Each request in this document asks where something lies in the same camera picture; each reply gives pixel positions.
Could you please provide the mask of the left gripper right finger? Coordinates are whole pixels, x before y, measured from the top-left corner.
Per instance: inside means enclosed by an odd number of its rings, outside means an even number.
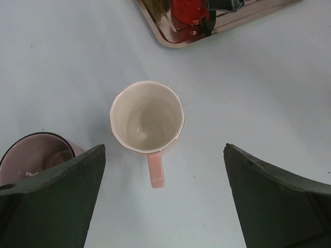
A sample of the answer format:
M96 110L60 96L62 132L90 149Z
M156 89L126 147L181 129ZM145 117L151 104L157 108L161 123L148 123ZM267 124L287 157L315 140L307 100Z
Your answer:
M224 163L247 247L330 247L330 185L233 144Z

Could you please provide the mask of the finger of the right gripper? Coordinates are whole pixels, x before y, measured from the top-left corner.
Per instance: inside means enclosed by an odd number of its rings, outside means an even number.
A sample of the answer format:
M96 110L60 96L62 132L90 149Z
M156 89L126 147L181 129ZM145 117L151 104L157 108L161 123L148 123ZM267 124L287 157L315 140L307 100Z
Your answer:
M201 27L214 28L216 23L216 12L208 9L209 1L202 1Z

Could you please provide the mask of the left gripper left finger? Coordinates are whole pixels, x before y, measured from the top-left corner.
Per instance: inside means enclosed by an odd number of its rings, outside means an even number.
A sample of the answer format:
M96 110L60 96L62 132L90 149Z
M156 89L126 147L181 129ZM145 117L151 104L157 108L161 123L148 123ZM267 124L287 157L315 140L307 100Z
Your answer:
M83 247L106 166L106 148L1 186L1 247Z

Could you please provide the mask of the red ceramic mug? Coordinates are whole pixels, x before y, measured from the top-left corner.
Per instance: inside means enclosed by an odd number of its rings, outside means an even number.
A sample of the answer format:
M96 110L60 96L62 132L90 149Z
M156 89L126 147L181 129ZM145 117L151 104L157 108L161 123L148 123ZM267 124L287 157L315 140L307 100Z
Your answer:
M200 25L202 1L204 0L171 0L171 12L184 24Z

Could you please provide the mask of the mauve ceramic cup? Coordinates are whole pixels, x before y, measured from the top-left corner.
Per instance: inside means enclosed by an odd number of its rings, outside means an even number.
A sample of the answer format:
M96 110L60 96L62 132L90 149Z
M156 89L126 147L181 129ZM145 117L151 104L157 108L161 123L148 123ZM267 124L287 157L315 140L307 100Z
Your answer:
M67 162L85 150L51 132L36 132L16 141L1 158L1 186Z

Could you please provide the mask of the pink ceramic mug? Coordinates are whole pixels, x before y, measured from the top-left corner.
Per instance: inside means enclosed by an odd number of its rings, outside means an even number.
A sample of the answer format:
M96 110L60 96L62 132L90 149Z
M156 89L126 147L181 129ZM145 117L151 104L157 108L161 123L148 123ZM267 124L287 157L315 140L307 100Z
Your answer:
M161 156L178 140L185 123L179 96L167 85L135 82L115 97L109 116L116 140L147 156L152 187L164 187Z

